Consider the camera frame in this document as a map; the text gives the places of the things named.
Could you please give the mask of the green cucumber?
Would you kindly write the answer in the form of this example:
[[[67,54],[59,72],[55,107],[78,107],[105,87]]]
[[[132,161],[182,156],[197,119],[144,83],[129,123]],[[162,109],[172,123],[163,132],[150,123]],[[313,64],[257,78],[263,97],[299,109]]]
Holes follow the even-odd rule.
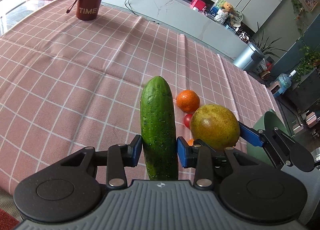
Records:
[[[153,77],[144,86],[140,98],[140,127],[149,179],[177,180],[174,103],[170,86],[161,76]]]

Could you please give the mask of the red cherry tomato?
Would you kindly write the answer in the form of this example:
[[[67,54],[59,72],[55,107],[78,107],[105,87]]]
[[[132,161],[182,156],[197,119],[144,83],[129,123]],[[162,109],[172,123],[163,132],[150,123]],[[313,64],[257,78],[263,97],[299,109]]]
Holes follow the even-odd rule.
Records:
[[[186,114],[183,119],[183,123],[188,129],[190,128],[190,122],[191,122],[192,116],[193,116],[192,114]]]

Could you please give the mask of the black side cabinet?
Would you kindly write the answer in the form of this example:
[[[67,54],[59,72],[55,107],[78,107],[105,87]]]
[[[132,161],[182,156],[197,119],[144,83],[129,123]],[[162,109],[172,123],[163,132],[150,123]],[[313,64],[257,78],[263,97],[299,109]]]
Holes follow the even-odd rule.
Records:
[[[286,90],[284,96],[301,113],[308,110],[319,99],[319,86],[319,70],[314,69],[309,74],[303,76],[299,84],[292,84]]]

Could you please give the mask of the blue water jug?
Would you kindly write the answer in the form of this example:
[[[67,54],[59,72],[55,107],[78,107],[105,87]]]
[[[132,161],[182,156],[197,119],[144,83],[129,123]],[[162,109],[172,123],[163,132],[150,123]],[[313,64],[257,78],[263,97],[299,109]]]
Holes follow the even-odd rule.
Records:
[[[296,70],[293,70],[289,74],[282,73],[278,76],[279,89],[273,94],[274,98],[282,95],[291,86],[295,74]]]

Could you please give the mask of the orange tangerine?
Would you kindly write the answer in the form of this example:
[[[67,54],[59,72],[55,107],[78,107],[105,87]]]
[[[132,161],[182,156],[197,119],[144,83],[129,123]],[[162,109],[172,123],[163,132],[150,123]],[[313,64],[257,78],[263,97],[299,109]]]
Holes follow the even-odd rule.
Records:
[[[187,143],[188,143],[189,146],[193,146],[193,142],[194,142],[194,140],[190,139]]]
[[[184,90],[176,97],[176,104],[183,112],[191,114],[200,107],[200,98],[193,90]]]

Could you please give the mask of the white marble TV cabinet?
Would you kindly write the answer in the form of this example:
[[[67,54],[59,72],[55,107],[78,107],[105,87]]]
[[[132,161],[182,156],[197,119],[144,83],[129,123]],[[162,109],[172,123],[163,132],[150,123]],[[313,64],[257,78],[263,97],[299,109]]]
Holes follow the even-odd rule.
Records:
[[[125,0],[102,0],[127,8]],[[133,12],[164,23],[229,58],[236,58],[247,46],[238,36],[204,14],[192,10],[183,0],[129,0]]]

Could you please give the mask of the red box on cabinet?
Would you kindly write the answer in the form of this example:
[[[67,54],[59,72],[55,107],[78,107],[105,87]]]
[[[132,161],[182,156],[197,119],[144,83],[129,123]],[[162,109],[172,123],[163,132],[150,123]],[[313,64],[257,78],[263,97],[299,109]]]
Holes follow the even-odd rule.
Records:
[[[195,11],[203,12],[206,9],[206,3],[203,0],[192,0],[190,8]]]

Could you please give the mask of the silver trash bin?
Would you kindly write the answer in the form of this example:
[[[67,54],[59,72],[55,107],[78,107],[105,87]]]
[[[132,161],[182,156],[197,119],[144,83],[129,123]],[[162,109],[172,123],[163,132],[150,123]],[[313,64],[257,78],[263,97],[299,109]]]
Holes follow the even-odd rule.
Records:
[[[246,48],[235,58],[233,64],[244,70],[252,71],[264,59],[262,51],[253,43],[248,43]]]

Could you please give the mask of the pink checked tablecloth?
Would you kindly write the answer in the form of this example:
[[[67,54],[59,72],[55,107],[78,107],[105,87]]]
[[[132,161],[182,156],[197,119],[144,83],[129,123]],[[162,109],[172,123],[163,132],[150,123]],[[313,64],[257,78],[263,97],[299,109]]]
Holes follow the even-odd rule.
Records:
[[[272,93],[183,34],[103,6],[97,19],[55,0],[1,36],[1,188],[85,147],[106,150],[140,133],[140,95],[155,76],[172,94],[197,93],[252,127]]]

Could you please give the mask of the green leafy floor plant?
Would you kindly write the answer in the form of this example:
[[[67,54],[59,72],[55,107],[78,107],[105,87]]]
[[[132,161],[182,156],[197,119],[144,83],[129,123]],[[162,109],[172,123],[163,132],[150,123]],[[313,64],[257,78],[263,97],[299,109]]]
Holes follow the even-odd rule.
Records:
[[[278,42],[280,38],[277,38],[275,40],[270,40],[269,37],[267,37],[266,39],[264,38],[264,26],[260,26],[257,23],[257,32],[255,34],[255,36],[257,37],[252,38],[253,44],[262,52],[262,54],[266,57],[266,56],[275,56],[277,57],[278,55],[275,53],[275,51],[281,51],[281,52],[287,52],[284,49],[280,49],[278,47],[276,47],[274,44],[276,42]]]

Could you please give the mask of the teddy bear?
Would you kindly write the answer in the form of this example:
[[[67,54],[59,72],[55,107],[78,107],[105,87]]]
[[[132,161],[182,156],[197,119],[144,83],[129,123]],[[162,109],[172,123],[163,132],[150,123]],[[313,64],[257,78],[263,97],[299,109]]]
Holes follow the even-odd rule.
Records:
[[[233,17],[232,15],[233,10],[234,10],[233,6],[230,3],[225,2],[223,6],[218,10],[214,18],[215,21],[217,23],[224,24],[224,22],[228,17],[231,17],[231,18]]]

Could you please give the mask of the yellow green pear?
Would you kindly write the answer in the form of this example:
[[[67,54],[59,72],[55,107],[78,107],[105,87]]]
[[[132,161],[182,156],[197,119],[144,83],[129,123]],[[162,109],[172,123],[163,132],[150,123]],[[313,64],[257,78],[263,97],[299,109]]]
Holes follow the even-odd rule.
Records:
[[[215,151],[236,146],[240,125],[231,110],[217,104],[199,107],[191,117],[190,130],[194,140],[202,140]]]

